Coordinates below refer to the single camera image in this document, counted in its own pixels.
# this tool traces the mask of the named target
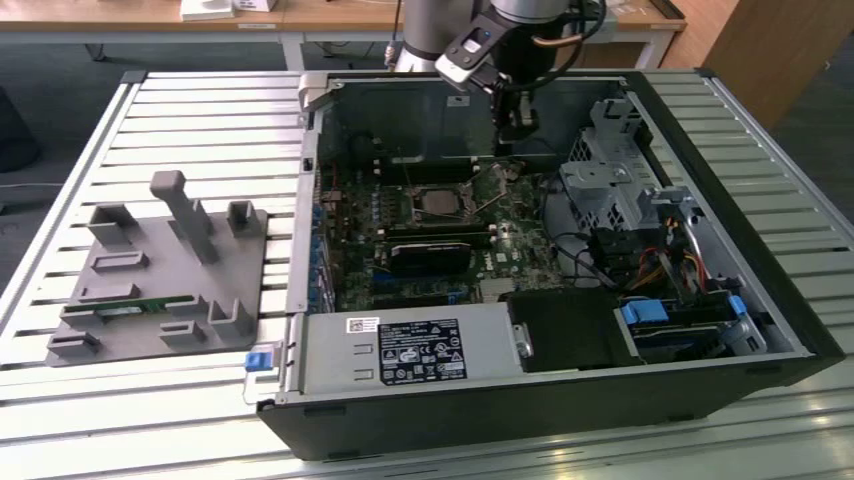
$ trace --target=wooden desk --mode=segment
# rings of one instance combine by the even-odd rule
[[[397,3],[378,1],[382,0],[290,0],[282,20],[289,65],[301,64],[295,45],[305,42],[387,41]],[[657,68],[674,33],[685,29],[685,20],[666,19],[650,0],[630,0],[613,12],[617,28],[594,37],[584,66]],[[403,13],[401,17],[399,31],[406,21]]]
[[[273,12],[237,11],[234,18],[193,22],[182,22],[181,4],[181,0],[4,0],[0,31],[235,32],[265,24],[277,31],[287,1]]]
[[[278,42],[289,68],[305,70],[306,42],[390,39],[397,4],[378,1],[281,0],[270,13],[239,11],[235,18],[182,22],[181,0],[3,0],[0,43]],[[658,67],[685,22],[665,19],[649,0],[630,0],[614,12],[617,27],[594,42],[618,45],[594,45],[592,52],[606,53],[604,66]]]

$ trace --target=white sticker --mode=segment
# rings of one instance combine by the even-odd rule
[[[379,317],[359,317],[347,319],[347,333],[377,332]]]
[[[250,28],[254,30],[275,30],[275,23],[239,23],[238,28]]]

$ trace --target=barcode sticker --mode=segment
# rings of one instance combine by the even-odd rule
[[[347,333],[377,333],[379,317],[359,317],[347,319]]]

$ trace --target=white table leg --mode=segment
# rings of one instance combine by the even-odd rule
[[[636,68],[648,69],[661,66],[674,35],[676,32],[672,30],[660,30],[653,33],[650,41],[644,46]]]
[[[282,50],[285,52],[285,63],[289,70],[306,70],[306,62],[303,60],[303,34],[301,32],[283,32]]]

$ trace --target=motherboard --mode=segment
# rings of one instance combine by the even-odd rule
[[[526,162],[369,167],[339,162],[325,175],[337,311],[490,303],[569,283],[540,218],[544,175]]]

